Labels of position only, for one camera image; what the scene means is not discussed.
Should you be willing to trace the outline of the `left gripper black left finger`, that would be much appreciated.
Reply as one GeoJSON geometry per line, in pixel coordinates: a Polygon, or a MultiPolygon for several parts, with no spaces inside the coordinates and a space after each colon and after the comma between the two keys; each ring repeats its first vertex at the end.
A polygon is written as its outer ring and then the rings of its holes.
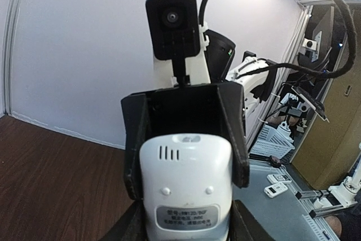
{"type": "Polygon", "coordinates": [[[147,240],[146,214],[142,201],[134,201],[126,212],[101,238],[101,241],[147,240]]]}

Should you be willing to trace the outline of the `white remote control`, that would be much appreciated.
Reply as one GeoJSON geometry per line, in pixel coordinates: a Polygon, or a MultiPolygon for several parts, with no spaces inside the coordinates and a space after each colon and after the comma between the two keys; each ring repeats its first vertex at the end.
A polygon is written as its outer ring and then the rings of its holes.
{"type": "Polygon", "coordinates": [[[210,134],[171,134],[139,153],[148,240],[227,240],[232,147],[210,134]]]}

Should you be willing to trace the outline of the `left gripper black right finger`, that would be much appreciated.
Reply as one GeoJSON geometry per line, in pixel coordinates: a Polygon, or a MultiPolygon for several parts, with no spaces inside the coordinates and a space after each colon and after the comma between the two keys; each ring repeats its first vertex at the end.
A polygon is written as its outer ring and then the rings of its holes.
{"type": "Polygon", "coordinates": [[[229,240],[267,240],[267,232],[239,200],[231,205],[229,240]]]}

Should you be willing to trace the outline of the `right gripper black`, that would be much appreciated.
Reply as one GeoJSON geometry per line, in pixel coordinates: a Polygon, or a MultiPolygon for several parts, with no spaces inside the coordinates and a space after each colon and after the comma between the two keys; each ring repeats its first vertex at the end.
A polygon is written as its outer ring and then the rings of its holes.
{"type": "Polygon", "coordinates": [[[121,101],[126,130],[124,184],[129,198],[143,197],[139,151],[146,137],[203,133],[227,138],[232,147],[232,181],[248,187],[244,89],[235,82],[174,87],[131,94],[121,101]]]}

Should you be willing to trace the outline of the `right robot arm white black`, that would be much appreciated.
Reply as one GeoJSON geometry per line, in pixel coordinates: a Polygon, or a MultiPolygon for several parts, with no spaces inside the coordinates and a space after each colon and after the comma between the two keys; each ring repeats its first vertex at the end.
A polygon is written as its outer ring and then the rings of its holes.
{"type": "Polygon", "coordinates": [[[131,94],[121,101],[126,130],[124,184],[130,199],[143,197],[139,152],[154,137],[180,133],[217,135],[232,147],[231,177],[238,187],[249,185],[245,119],[268,100],[275,84],[274,62],[246,51],[231,68],[235,44],[207,30],[205,52],[211,83],[172,87],[131,94]]]}

